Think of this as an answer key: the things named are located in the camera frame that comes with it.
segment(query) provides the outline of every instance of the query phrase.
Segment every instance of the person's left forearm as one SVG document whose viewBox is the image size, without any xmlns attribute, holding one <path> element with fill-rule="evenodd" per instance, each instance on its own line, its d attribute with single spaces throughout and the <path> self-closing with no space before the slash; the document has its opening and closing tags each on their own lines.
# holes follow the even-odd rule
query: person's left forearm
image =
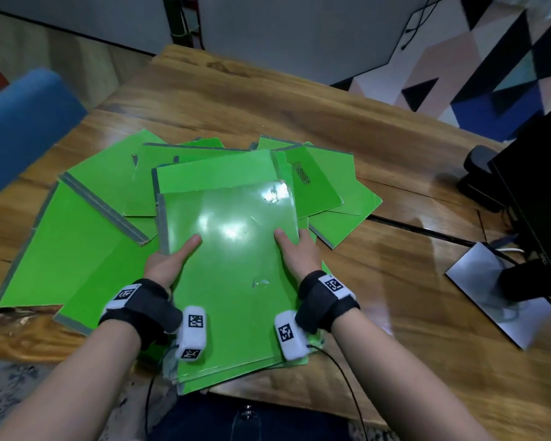
<svg viewBox="0 0 551 441">
<path fill-rule="evenodd" d="M 103 322 L 15 408 L 0 427 L 0 441 L 97 439 L 140 346 L 128 323 Z"/>
</svg>

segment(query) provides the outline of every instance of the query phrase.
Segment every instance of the white wall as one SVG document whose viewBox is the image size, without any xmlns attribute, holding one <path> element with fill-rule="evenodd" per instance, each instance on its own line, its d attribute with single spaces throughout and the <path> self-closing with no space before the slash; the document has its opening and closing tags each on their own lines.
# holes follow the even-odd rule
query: white wall
<svg viewBox="0 0 551 441">
<path fill-rule="evenodd" d="M 199 0 L 207 51 L 330 85 L 388 62 L 426 0 Z M 0 10 L 158 53 L 162 0 L 0 0 Z"/>
</svg>

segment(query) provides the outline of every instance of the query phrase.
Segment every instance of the wristband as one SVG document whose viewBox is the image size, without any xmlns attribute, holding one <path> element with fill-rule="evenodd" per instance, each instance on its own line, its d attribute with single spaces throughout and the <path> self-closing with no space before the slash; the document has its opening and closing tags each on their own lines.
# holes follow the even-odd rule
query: wristband
<svg viewBox="0 0 551 441">
<path fill-rule="evenodd" d="M 351 308 L 359 308 L 355 295 L 338 279 L 324 271 L 314 271 L 301 281 L 298 296 L 303 299 L 295 321 L 314 334 L 318 328 L 331 331 L 336 318 Z"/>
<path fill-rule="evenodd" d="M 182 312 L 169 301 L 167 291 L 149 279 L 125 286 L 106 304 L 99 324 L 110 319 L 132 325 L 141 337 L 141 349 L 164 333 L 175 333 L 182 323 Z"/>
</svg>

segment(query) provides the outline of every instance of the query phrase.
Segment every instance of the hand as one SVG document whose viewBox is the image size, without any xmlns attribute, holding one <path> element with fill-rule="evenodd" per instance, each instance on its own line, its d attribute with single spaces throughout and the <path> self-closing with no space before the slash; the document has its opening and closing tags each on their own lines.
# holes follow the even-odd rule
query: hand
<svg viewBox="0 0 551 441">
<path fill-rule="evenodd" d="M 196 250 L 201 242 L 202 237 L 196 233 L 178 251 L 171 255 L 163 255 L 159 252 L 151 254 L 145 263 L 143 277 L 161 285 L 171 295 L 171 284 L 182 270 L 185 260 Z"/>
<path fill-rule="evenodd" d="M 320 258 L 320 250 L 310 237 L 308 229 L 301 229 L 300 242 L 294 244 L 290 241 L 286 232 L 281 229 L 274 231 L 275 240 L 284 255 L 284 262 L 298 283 L 316 270 L 323 268 L 323 260 Z"/>
</svg>

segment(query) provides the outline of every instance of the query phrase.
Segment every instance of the blue chair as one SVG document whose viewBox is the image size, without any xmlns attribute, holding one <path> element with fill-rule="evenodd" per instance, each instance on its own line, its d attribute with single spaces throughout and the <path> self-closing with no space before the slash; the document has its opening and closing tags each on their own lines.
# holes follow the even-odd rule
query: blue chair
<svg viewBox="0 0 551 441">
<path fill-rule="evenodd" d="M 61 78 L 46 69 L 0 91 L 0 191 L 87 114 Z"/>
</svg>

